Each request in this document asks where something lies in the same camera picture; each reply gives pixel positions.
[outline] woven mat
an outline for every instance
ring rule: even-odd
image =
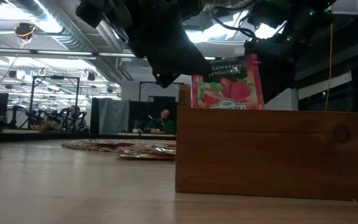
[[[114,142],[123,142],[123,143],[132,143],[133,146],[127,147],[106,147],[93,144],[92,141],[95,140],[109,140]],[[155,144],[158,146],[165,146],[167,144],[175,144],[176,141],[164,141],[164,140],[140,140],[140,139],[82,139],[64,142],[63,147],[70,149],[79,149],[79,150],[89,150],[89,151],[99,151],[99,152],[122,152],[124,150],[131,150],[133,152],[147,152],[147,153],[156,153],[159,152],[144,147],[144,145]]]

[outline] ventilation duct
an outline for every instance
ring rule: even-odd
[[[62,34],[53,38],[68,50],[79,52],[97,50],[54,1],[6,0],[6,2],[13,8],[28,14],[30,20],[44,32]],[[87,60],[87,62],[98,68],[106,80],[121,83],[121,71],[107,62],[105,58]]]

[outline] green shirt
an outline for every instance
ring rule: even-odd
[[[166,120],[164,123],[165,123],[165,127],[161,125],[161,118],[156,118],[150,121],[145,127],[145,129],[155,128],[161,131],[165,131],[166,134],[173,134],[174,133],[173,122],[171,120]]]

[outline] strawberry tea package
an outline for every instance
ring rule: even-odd
[[[262,110],[257,55],[210,61],[212,72],[193,75],[192,107],[211,109]]]

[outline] strawberry image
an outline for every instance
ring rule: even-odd
[[[223,87],[222,94],[226,98],[231,97],[231,87],[234,82],[230,81],[228,78],[221,79],[221,85]]]
[[[251,95],[251,87],[244,82],[235,82],[231,86],[231,98],[237,103],[244,103]]]
[[[215,105],[216,103],[219,103],[219,101],[223,100],[224,96],[222,94],[207,88],[205,89],[203,103],[205,103],[207,106],[209,105]]]

